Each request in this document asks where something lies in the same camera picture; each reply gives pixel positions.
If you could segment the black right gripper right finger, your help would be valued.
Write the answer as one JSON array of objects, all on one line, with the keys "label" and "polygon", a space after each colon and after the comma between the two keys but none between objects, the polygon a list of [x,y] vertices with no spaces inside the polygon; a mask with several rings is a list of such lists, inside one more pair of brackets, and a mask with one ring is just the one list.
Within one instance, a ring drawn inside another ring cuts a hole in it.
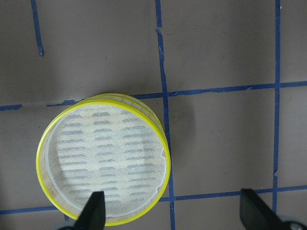
[{"label": "black right gripper right finger", "polygon": [[288,226],[252,189],[240,191],[240,220],[246,230],[288,229]]}]

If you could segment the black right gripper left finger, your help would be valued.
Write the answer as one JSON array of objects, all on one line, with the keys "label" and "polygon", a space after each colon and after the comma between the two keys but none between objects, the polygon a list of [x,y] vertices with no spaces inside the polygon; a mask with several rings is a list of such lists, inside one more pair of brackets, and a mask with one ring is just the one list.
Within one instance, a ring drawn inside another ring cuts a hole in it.
[{"label": "black right gripper left finger", "polygon": [[74,230],[103,230],[106,223],[105,195],[93,192],[80,216],[73,225]]}]

